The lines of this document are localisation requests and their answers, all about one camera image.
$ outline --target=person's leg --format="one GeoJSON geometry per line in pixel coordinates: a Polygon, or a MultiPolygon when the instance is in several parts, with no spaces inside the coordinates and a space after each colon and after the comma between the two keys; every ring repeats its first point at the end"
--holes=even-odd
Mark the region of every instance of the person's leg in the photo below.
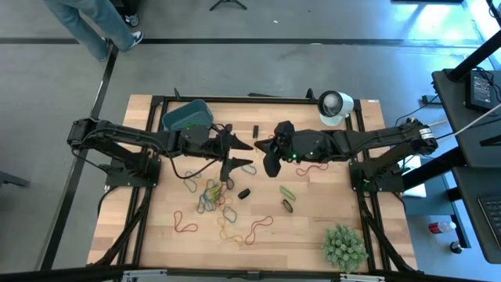
{"type": "Polygon", "coordinates": [[[104,41],[78,14],[78,10],[64,4],[64,0],[44,0],[47,7],[64,27],[99,61],[108,57],[104,41]]]}
{"type": "Polygon", "coordinates": [[[110,0],[80,0],[75,5],[90,17],[121,50],[128,51],[135,38],[110,0]]]}

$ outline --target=wooden tabletop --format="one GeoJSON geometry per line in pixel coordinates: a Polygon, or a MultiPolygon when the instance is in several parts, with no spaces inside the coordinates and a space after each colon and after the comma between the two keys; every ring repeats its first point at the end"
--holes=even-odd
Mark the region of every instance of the wooden tabletop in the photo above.
{"type": "MultiPolygon", "coordinates": [[[[132,95],[129,100],[124,125],[144,129],[148,118],[151,95],[132,95]]],[[[383,116],[377,100],[362,100],[362,115],[366,130],[384,128],[383,116]]],[[[168,111],[183,103],[170,102],[168,111]]],[[[251,146],[252,130],[259,125],[258,139],[267,139],[276,124],[291,121],[296,130],[332,129],[319,119],[316,105],[263,104],[263,103],[208,103],[214,115],[214,123],[233,124],[233,132],[238,138],[251,146]]],[[[356,125],[356,117],[351,116],[356,125]]],[[[156,130],[160,120],[160,108],[155,115],[153,128],[156,130]]],[[[337,127],[345,129],[344,122],[337,127]]],[[[386,149],[371,150],[371,157],[382,154],[386,149]]],[[[187,269],[262,269],[290,271],[338,271],[324,261],[321,241],[326,228],[337,223],[349,225],[362,236],[359,207],[356,195],[351,190],[347,162],[330,162],[327,170],[313,168],[307,175],[296,174],[300,165],[282,163],[279,175],[272,179],[265,174],[262,159],[264,154],[258,150],[233,150],[235,157],[254,160],[257,175],[250,175],[241,169],[231,173],[235,187],[224,196],[226,202],[216,211],[199,214],[196,207],[208,179],[218,179],[221,167],[216,163],[194,179],[196,192],[191,193],[181,179],[175,177],[168,159],[163,158],[158,187],[153,189],[150,213],[142,246],[141,266],[187,268],[187,269]],[[286,186],[297,200],[291,201],[294,213],[290,214],[282,206],[283,195],[280,186],[286,186]],[[240,200],[236,195],[250,189],[249,197],[240,200]],[[224,206],[236,212],[236,222],[225,221],[225,234],[220,233],[219,223],[224,222],[224,206]],[[178,230],[195,223],[196,232],[177,233],[175,231],[175,211],[182,212],[178,230]],[[255,242],[247,245],[243,241],[251,231],[252,222],[273,217],[271,226],[258,226],[255,242]],[[235,240],[223,240],[222,237],[235,240]]],[[[175,166],[180,174],[194,172],[207,161],[195,157],[177,157],[175,166]]],[[[194,183],[187,183],[194,190],[194,183]]],[[[88,262],[100,259],[124,227],[125,217],[131,196],[130,187],[120,187],[104,200],[96,226],[88,262]]],[[[380,210],[384,231],[405,261],[416,267],[413,246],[405,220],[402,203],[391,193],[379,193],[380,210]]],[[[234,214],[227,211],[227,217],[234,214]]],[[[381,269],[380,252],[377,239],[373,235],[373,249],[377,268],[381,269]]],[[[129,241],[126,262],[132,260],[135,233],[129,241]]],[[[367,271],[363,263],[359,271],[367,271]]]]}

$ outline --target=teal basket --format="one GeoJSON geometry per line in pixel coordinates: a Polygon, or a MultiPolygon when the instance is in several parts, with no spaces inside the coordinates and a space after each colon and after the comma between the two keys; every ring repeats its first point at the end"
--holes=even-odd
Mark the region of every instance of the teal basket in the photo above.
{"type": "Polygon", "coordinates": [[[196,99],[162,117],[165,131],[176,131],[193,125],[202,125],[210,128],[214,121],[211,110],[207,104],[196,99]]]}

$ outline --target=green plant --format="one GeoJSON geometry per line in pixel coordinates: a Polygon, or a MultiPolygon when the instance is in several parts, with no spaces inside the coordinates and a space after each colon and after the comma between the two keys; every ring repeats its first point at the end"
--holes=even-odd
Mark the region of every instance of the green plant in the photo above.
{"type": "Polygon", "coordinates": [[[323,251],[326,261],[334,267],[339,267],[344,273],[357,271],[360,263],[367,259],[362,239],[353,229],[341,224],[326,230],[323,251]]]}

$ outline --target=gray floor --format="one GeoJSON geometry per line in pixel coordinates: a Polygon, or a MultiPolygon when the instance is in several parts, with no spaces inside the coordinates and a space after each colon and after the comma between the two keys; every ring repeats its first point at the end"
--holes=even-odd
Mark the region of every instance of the gray floor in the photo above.
{"type": "MultiPolygon", "coordinates": [[[[148,38],[397,38],[475,39],[461,5],[394,4],[356,0],[243,0],[246,12],[212,1],[145,0],[141,30],[148,38]]],[[[70,35],[41,2],[0,2],[0,38],[70,35]]],[[[31,179],[28,189],[0,190],[0,272],[36,268],[38,255],[72,161],[65,144],[70,123],[88,115],[105,67],[80,45],[0,45],[0,170],[31,179]]],[[[431,72],[454,67],[471,49],[343,45],[140,45],[121,53],[101,118],[122,122],[130,94],[244,96],[249,92],[303,96],[339,90],[379,99],[384,120],[416,109],[433,94],[431,72]]],[[[414,115],[425,123],[445,119],[440,107],[414,115]]],[[[433,128],[437,136],[450,127],[433,128]]],[[[441,144],[436,155],[455,146],[441,144]]],[[[90,154],[92,160],[105,157],[90,154]]],[[[96,223],[104,175],[86,167],[59,247],[55,267],[83,266],[96,223]]],[[[467,214],[462,208],[463,218],[467,214]]],[[[500,266],[473,248],[447,251],[454,234],[431,236],[436,218],[409,219],[419,268],[451,277],[496,280],[500,266]]]]}

